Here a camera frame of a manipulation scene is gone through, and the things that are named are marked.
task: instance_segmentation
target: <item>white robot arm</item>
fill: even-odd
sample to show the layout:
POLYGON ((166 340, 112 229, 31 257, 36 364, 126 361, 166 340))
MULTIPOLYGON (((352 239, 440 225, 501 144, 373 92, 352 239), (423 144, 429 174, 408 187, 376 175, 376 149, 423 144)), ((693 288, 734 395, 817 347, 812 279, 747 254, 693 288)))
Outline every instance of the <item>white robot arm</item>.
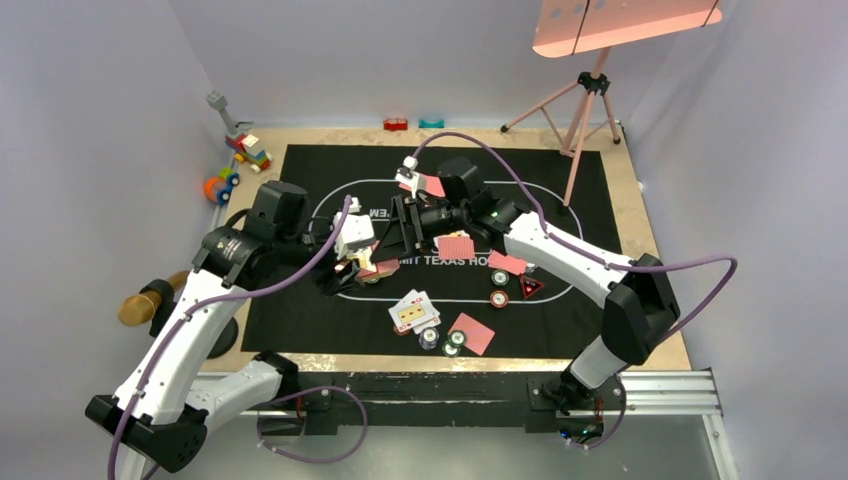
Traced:
MULTIPOLYGON (((147 355, 114 395, 98 395, 89 402, 86 416, 113 435, 121 417, 127 418, 121 438, 131 450, 118 478, 142 478, 146 459, 176 472, 195 457, 209 433, 233 417, 302 390, 297 365, 270 352, 257 355, 209 388, 192 390, 191 385, 219 335, 244 304, 247 296, 239 294, 255 289, 278 265, 300 266, 318 254, 310 275, 322 293, 332 295, 357 285, 356 262, 339 265, 329 247, 343 252, 359 248, 362 242, 373 243, 368 217, 349 215, 351 223, 339 229, 345 232, 340 242, 333 238, 340 232, 306 235, 311 212, 305 195, 294 185, 268 182, 260 187, 253 207, 236 215, 246 217, 241 230, 232 221, 207 234, 179 301, 169 306, 172 311, 160 312, 167 321, 147 355), (348 225, 358 228, 344 228, 348 225), (360 232, 370 239, 362 238, 360 232), (222 295, 241 298, 212 303, 187 315, 190 306, 222 295), (166 341, 167 348, 160 348, 166 341), (156 355, 158 360, 151 365, 156 355), (146 382, 141 382, 143 374, 147 374, 146 382)), ((358 202, 352 203, 356 210, 358 202)))
MULTIPOLYGON (((413 176, 404 164, 398 175, 413 176)), ((638 260, 607 252, 553 225, 542 223, 535 212, 508 199, 495 198, 476 166, 464 158, 442 164, 438 171, 445 198, 392 199, 391 222, 373 261, 419 255, 433 247, 434 238, 465 230, 475 240, 508 255, 535 263, 574 285, 603 310, 601 334, 560 375, 561 384, 542 392, 568 408, 591 406, 594 392, 627 365, 641 365, 662 341, 680 315, 664 273, 633 273, 606 266, 659 266, 650 255, 638 260), (567 243, 601 258, 605 265, 553 240, 567 243)))

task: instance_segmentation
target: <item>pink tripod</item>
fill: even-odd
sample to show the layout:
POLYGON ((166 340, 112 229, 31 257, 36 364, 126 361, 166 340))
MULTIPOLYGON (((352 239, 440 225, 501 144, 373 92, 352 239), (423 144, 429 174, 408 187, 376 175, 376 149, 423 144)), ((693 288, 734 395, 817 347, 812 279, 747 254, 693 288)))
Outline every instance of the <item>pink tripod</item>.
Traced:
POLYGON ((571 194, 574 190, 574 179, 577 176, 577 167, 580 165, 580 154, 583 152, 583 143, 586 139, 597 133, 598 130, 602 129, 606 125, 609 125, 610 130, 612 130, 613 143, 616 145, 621 143, 621 136, 619 135, 618 127, 615 124, 615 116, 612 113, 612 105, 610 105, 609 93, 607 91, 609 89, 610 81, 607 79, 606 75, 601 73, 604 68, 604 64, 607 61, 607 57, 609 57, 610 50, 612 50, 612 47, 605 47, 601 49, 598 61, 595 62, 595 67, 591 72, 581 73, 576 81, 569 83, 558 92, 542 100, 541 103, 501 127, 501 132, 506 133, 507 130, 514 127, 518 122, 524 120, 537 111, 542 112, 542 115, 545 116, 545 119, 548 121, 548 125, 551 126, 551 130, 553 130, 554 135, 556 135, 557 140, 559 141, 560 153, 573 157, 574 159, 571 162, 571 172, 568 174, 568 186, 565 188, 565 196, 563 197, 562 202, 563 206, 566 207, 569 203, 571 203, 571 194), (583 86, 585 92, 583 93, 583 98, 580 100, 580 105, 577 106, 577 110, 574 112, 574 118, 571 120, 571 126, 568 127, 568 133, 565 134, 565 138, 563 139, 560 136, 556 125, 554 125, 553 120, 551 120, 551 116, 548 115, 548 111, 545 110, 545 106, 577 88, 578 85, 583 86), (604 123, 600 124, 597 128, 587 134, 586 129, 589 125, 589 114, 592 112, 592 104, 595 101, 595 97, 598 95, 600 95, 604 101, 604 108, 607 111, 607 119, 604 123), (575 133, 577 133, 577 144, 572 145, 575 133))

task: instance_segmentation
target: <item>red triangle marker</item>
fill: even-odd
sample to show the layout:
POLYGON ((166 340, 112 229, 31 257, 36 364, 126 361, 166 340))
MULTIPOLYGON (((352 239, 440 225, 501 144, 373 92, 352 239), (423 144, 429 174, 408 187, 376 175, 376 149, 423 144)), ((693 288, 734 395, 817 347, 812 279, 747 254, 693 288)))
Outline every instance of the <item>red triangle marker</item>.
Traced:
POLYGON ((521 275, 519 278, 521 279, 521 294, 524 295, 525 300, 535 295, 536 292, 545 286, 544 283, 526 275, 521 275))

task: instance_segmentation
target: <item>wooden table surface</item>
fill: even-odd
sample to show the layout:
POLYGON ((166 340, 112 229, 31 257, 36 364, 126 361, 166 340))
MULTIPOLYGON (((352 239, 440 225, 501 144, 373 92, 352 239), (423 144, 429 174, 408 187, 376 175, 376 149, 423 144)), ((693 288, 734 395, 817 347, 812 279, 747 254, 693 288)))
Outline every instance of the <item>wooden table surface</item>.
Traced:
MULTIPOLYGON (((317 128, 255 128, 251 131, 265 144, 274 156, 271 168, 254 174, 247 165, 239 166, 241 184, 233 190, 228 206, 232 213, 253 204, 259 186, 268 180, 278 180, 283 168, 286 147, 289 144, 304 145, 392 145, 415 147, 427 137, 442 130, 412 129, 403 132, 388 132, 382 129, 317 129, 317 128)), ((487 143, 495 148, 527 148, 558 150, 556 138, 547 129, 510 129, 500 133, 492 129, 456 129, 487 143)), ((432 145, 473 147, 474 145, 455 137, 440 138, 432 145)), ((586 141, 586 150, 601 152, 607 183, 610 189, 615 220, 621 246, 625 255, 638 258, 642 253, 657 255, 657 246, 648 222, 645 204, 633 172, 633 164, 627 150, 626 140, 619 145, 612 143, 612 134, 602 130, 586 141)), ((403 161, 398 158, 398 165, 403 161)), ((244 367, 255 352, 242 352, 241 341, 247 322, 248 301, 235 315, 239 323, 239 339, 236 345, 223 356, 207 360, 204 372, 234 372, 244 367)), ((434 371, 561 371, 569 360, 564 359, 512 359, 486 357, 416 357, 393 355, 335 355, 320 352, 286 353, 282 355, 300 366, 301 371, 387 371, 387 372, 434 372, 434 371)), ((657 347, 648 362, 640 370, 690 370, 689 357, 683 338, 677 333, 657 347)))

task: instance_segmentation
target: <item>black felt mat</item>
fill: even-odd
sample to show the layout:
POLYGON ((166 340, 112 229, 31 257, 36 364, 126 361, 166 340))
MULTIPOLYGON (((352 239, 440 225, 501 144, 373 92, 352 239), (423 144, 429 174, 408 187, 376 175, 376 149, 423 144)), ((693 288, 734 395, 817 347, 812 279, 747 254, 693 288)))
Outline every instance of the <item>black felt mat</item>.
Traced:
MULTIPOLYGON (((364 211, 375 219, 378 238, 388 217, 389 199, 400 190, 391 180, 410 147, 290 145, 282 180, 305 188, 318 215, 331 215, 344 195, 359 197, 364 211)), ((572 197, 571 212, 558 213, 571 159, 553 150, 498 150, 545 208, 549 222, 603 249, 621 252, 600 154, 583 152, 572 197), (579 218, 580 228, 575 216, 579 218)), ((435 174, 437 166, 465 156, 493 182, 496 196, 522 199, 518 187, 497 161, 478 148, 429 147, 419 157, 418 171, 435 174)), ((402 265, 393 276, 348 294, 349 298, 318 295, 308 279, 287 290, 252 301, 242 349, 278 352, 441 355, 424 351, 415 334, 399 337, 387 309, 411 289, 424 290, 441 312, 438 328, 444 339, 457 316, 465 312, 495 331, 486 357, 573 358, 600 331, 600 309, 577 290, 541 268, 532 277, 545 287, 523 300, 517 277, 503 287, 511 304, 496 309, 488 304, 497 287, 492 269, 482 265, 488 249, 478 246, 477 265, 464 261, 448 265, 421 257, 402 265)), ((267 284, 294 271, 281 268, 267 284)), ((467 349, 463 355, 475 356, 467 349)))

